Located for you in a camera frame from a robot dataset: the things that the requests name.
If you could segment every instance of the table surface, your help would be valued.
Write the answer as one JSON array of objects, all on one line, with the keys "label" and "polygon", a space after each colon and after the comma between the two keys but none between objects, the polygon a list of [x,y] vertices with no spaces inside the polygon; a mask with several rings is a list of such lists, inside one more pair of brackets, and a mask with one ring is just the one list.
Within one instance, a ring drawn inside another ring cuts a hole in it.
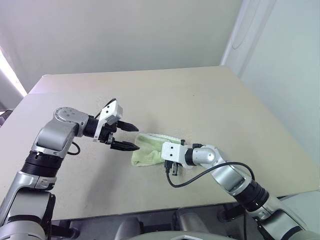
[{"label": "table surface", "polygon": [[[285,127],[228,68],[215,66],[43,76],[0,128],[0,198],[56,108],[95,115],[114,97],[123,121],[143,133],[215,145],[229,160],[249,165],[276,196],[319,189],[318,167]],[[119,130],[115,138],[133,142],[136,134]],[[52,190],[54,219],[234,202],[209,174],[172,188],[163,164],[136,167],[131,152],[88,137],[75,142],[81,153],[67,155]],[[172,178],[181,183],[203,170],[194,167]]]}]

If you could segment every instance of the light green cloth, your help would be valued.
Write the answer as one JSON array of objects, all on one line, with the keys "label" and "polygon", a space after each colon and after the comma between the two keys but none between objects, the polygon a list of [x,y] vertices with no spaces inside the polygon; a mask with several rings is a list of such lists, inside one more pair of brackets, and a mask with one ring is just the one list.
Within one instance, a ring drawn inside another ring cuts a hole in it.
[{"label": "light green cloth", "polygon": [[133,166],[150,166],[163,163],[161,158],[162,144],[165,142],[180,144],[181,139],[152,133],[139,133],[135,138],[135,145],[139,150],[133,151],[131,163]]}]

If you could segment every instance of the green towel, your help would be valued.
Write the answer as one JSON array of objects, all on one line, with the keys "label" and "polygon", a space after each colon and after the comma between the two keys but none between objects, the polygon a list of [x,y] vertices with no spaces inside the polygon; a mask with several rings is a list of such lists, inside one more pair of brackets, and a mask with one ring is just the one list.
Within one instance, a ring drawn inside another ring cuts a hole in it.
[{"label": "green towel", "polygon": [[163,163],[161,149],[164,142],[180,144],[181,139],[152,133],[139,133],[135,138],[135,145],[140,147],[132,154],[131,163],[133,166],[150,166]]}]

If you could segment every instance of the gray floor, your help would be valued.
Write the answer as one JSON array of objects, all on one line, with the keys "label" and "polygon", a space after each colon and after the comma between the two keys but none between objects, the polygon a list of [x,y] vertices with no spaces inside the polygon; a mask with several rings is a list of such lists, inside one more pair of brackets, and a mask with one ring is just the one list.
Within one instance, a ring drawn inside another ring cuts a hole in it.
[{"label": "gray floor", "polygon": [[[231,236],[234,239],[243,239],[243,217],[239,217],[231,222],[221,223],[217,219],[217,214],[223,211],[222,205],[211,205],[201,207],[184,208],[184,211],[197,213],[202,219],[210,233],[222,236]],[[161,231],[163,228],[172,226],[173,214],[176,209],[161,211],[149,211],[136,214],[123,214],[113,216],[101,216],[86,219],[75,219],[71,221],[71,227],[80,230],[78,240],[113,240],[121,222],[127,217],[137,217],[143,223],[146,232]],[[257,230],[253,219],[247,217],[247,239],[263,240]]]}]

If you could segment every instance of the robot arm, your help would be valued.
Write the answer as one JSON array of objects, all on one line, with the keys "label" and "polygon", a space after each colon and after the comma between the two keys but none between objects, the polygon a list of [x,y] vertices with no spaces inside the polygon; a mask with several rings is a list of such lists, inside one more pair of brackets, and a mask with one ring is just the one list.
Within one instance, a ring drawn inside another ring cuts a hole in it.
[{"label": "robot arm", "polygon": [[91,137],[120,151],[139,149],[131,142],[116,141],[113,137],[117,128],[138,131],[134,125],[119,121],[122,113],[116,99],[102,109],[99,119],[70,107],[55,110],[53,119],[37,135],[0,206],[0,240],[14,239],[26,230],[29,233],[25,239],[44,239],[43,229],[48,227],[55,205],[55,196],[48,191],[55,185],[56,174],[74,137]]},{"label": "robot arm", "polygon": [[[190,169],[202,166],[210,169],[226,163],[220,151],[212,145],[194,144],[192,147],[165,142],[161,157]],[[265,239],[285,240],[299,232],[309,239],[306,224],[279,199],[270,195],[251,176],[235,165],[225,165],[211,171],[216,182],[255,219]]]}]

